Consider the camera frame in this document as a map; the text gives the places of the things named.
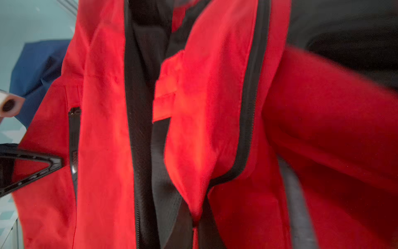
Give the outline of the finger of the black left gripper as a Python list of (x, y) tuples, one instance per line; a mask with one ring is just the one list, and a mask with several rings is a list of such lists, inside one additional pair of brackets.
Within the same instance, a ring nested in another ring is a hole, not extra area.
[(63, 167), (63, 159), (1, 144), (1, 197), (11, 194)]

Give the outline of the red jacket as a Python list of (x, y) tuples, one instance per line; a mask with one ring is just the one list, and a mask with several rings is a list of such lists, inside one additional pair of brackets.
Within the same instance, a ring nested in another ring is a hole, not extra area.
[(27, 249), (395, 249), (397, 1), (80, 1), (20, 143)]

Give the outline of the navy blue jacket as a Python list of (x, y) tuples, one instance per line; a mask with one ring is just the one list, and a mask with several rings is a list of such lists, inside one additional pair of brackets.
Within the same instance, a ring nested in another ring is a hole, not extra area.
[(51, 84), (61, 76), (70, 41), (42, 40), (26, 43), (12, 70), (9, 92), (25, 98), (16, 119), (31, 124)]

